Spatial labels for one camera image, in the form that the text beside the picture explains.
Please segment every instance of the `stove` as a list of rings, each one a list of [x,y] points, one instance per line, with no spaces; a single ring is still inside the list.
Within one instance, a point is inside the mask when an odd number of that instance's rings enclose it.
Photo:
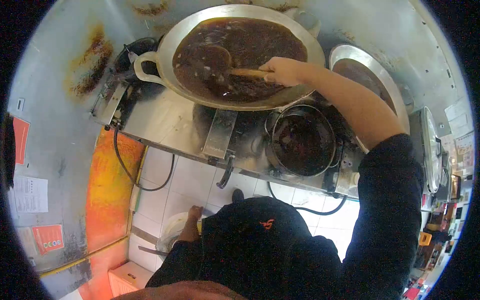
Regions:
[[[142,54],[155,50],[157,42],[141,39],[126,46]],[[219,188],[226,186],[235,171],[302,189],[358,197],[351,178],[363,152],[345,119],[319,93],[291,105],[312,105],[325,115],[336,135],[338,155],[320,175],[291,176],[275,169],[264,153],[264,124],[271,111],[225,111],[195,104],[161,85],[138,80],[127,59],[126,51],[117,57],[91,110],[92,117],[105,127],[120,126],[124,134],[145,144],[225,168]],[[155,65],[150,67],[155,73]]]

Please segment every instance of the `hand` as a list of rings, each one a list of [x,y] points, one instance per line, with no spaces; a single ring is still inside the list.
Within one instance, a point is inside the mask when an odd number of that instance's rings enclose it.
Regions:
[[[287,59],[284,57],[272,57],[266,64],[258,68],[262,71],[272,71],[265,75],[264,80],[275,82],[284,86],[296,86],[304,84],[304,75],[307,72],[306,62]]]
[[[188,211],[188,219],[194,219],[195,221],[198,221],[202,217],[202,212],[204,211],[203,206],[192,206],[190,210]]]

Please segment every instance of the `yellow pipe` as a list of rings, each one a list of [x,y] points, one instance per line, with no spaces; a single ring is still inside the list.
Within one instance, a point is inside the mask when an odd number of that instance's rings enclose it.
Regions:
[[[140,160],[140,166],[137,172],[137,179],[136,179],[137,184],[140,182],[140,176],[144,168],[147,151],[148,151],[148,146],[145,146],[145,150],[142,155],[142,159]],[[135,212],[135,207],[137,206],[138,195],[140,194],[140,192],[141,192],[140,189],[134,185],[132,189],[132,196],[130,197],[130,211],[128,213],[127,235],[130,235],[130,232],[132,230],[133,213]]]
[[[139,166],[138,173],[137,173],[136,183],[139,183],[139,182],[140,182],[140,175],[141,175],[141,173],[142,173],[142,169],[143,169],[143,166],[144,166],[145,157],[146,157],[146,155],[147,155],[147,150],[148,150],[148,146],[145,147],[145,150],[144,150],[144,153],[143,153],[143,156],[142,156],[142,160],[140,161],[140,166]],[[71,263],[68,263],[68,264],[64,264],[63,266],[60,266],[60,267],[55,268],[55,269],[53,269],[53,270],[40,273],[40,278],[43,278],[43,277],[48,276],[48,275],[51,275],[51,274],[56,274],[56,273],[58,273],[58,272],[61,272],[61,271],[66,270],[66,269],[68,269],[68,268],[71,268],[71,267],[73,267],[73,266],[76,265],[76,264],[79,264],[79,263],[81,263],[81,262],[84,262],[85,260],[87,260],[87,259],[89,259],[90,257],[94,256],[95,254],[97,254],[97,253],[99,253],[99,252],[102,252],[102,251],[104,251],[104,250],[107,250],[107,249],[109,249],[109,248],[111,248],[111,247],[113,247],[113,246],[121,243],[122,241],[128,239],[129,236],[130,236],[130,231],[131,231],[131,229],[132,229],[133,213],[134,213],[134,211],[135,211],[135,205],[133,205],[133,207],[132,207],[132,204],[136,204],[136,202],[137,202],[137,200],[138,200],[138,193],[135,193],[135,194],[136,194],[136,195],[134,195],[134,197],[130,198],[130,202],[131,202],[130,204],[131,204],[131,205],[130,205],[130,211],[129,211],[129,214],[128,214],[127,234],[126,234],[124,237],[116,240],[115,242],[113,242],[113,243],[111,243],[111,244],[108,244],[108,245],[105,246],[105,247],[102,247],[102,248],[100,248],[100,249],[98,249],[98,250],[95,250],[95,251],[89,253],[87,256],[85,256],[85,257],[83,257],[83,258],[77,259],[77,260],[75,260],[75,261],[73,261],[73,262],[71,262]]]
[[[75,260],[75,261],[73,261],[73,262],[71,262],[71,263],[64,264],[63,266],[60,266],[60,267],[55,268],[55,269],[53,269],[53,270],[40,273],[40,278],[45,277],[45,276],[48,276],[48,275],[52,275],[52,274],[61,272],[61,271],[63,271],[63,270],[66,270],[66,269],[68,269],[68,268],[70,268],[70,267],[73,267],[74,265],[79,264],[79,263],[81,263],[81,262],[84,262],[85,260],[89,259],[90,257],[94,256],[95,254],[97,254],[97,253],[99,253],[99,252],[102,252],[102,251],[104,251],[104,250],[110,249],[111,247],[113,247],[113,246],[115,246],[115,245],[123,242],[123,241],[126,240],[126,239],[128,239],[128,235],[124,236],[123,238],[120,238],[120,239],[116,240],[115,242],[113,242],[113,243],[111,243],[111,244],[109,244],[109,245],[107,245],[107,246],[105,246],[105,247],[103,247],[103,248],[100,248],[100,249],[98,249],[98,250],[95,250],[95,251],[89,253],[89,254],[88,254],[86,257],[84,257],[84,258],[80,258],[80,259],[77,259],[77,260]]]

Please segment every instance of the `wooden spatula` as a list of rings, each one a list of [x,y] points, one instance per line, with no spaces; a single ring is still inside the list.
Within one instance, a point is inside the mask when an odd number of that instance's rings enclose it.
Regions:
[[[232,68],[232,56],[227,49],[216,46],[200,46],[197,55],[202,56],[205,66],[211,68],[212,73],[223,73],[237,76],[263,78],[269,72],[256,69],[234,69]]]

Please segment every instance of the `large metal wok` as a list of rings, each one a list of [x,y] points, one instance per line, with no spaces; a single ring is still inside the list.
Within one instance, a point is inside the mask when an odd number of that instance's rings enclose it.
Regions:
[[[295,87],[285,88],[264,100],[249,103],[228,103],[225,100],[209,99],[196,95],[183,87],[173,72],[173,55],[180,42],[200,22],[218,17],[248,17],[281,24],[288,28],[305,45],[307,48],[308,62],[323,66],[325,65],[324,52],[322,47],[318,44],[316,37],[313,37],[306,29],[294,20],[280,12],[268,8],[254,5],[230,4],[207,8],[188,16],[176,24],[162,38],[156,52],[147,52],[137,58],[134,63],[135,74],[137,77],[143,81],[166,86],[177,94],[201,105],[228,110],[252,111],[273,109],[284,106],[313,92],[313,89],[306,85],[297,85]],[[142,62],[144,61],[155,62],[160,77],[145,74],[142,70]]]

